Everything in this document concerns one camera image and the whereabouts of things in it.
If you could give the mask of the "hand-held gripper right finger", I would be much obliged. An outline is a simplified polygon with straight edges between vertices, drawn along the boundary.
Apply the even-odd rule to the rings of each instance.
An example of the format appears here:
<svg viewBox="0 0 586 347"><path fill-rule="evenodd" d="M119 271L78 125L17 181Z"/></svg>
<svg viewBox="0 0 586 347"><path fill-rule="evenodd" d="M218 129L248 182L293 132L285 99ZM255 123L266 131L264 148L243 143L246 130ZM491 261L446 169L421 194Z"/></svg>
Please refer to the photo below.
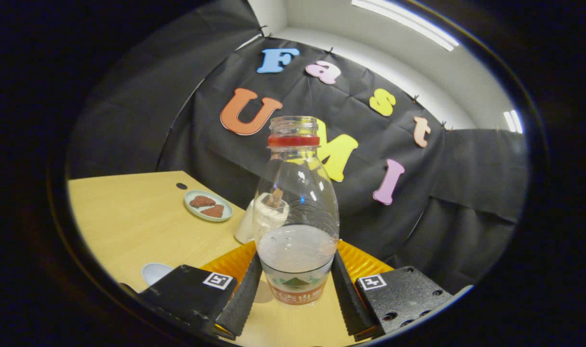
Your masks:
<svg viewBox="0 0 586 347"><path fill-rule="evenodd" d="M451 294L412 266L392 268L339 240L331 268L350 336L397 336L425 323L472 290Z"/></svg>

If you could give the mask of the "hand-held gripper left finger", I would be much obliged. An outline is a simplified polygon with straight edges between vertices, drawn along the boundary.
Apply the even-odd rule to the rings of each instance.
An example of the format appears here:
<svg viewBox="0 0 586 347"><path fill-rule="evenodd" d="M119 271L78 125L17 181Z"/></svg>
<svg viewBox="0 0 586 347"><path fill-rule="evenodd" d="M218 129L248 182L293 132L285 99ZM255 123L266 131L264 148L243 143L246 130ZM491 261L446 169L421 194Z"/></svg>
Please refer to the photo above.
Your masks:
<svg viewBox="0 0 586 347"><path fill-rule="evenodd" d="M255 244L249 242L200 268L174 268L138 298L183 330L236 338L244 331L261 274Z"/></svg>

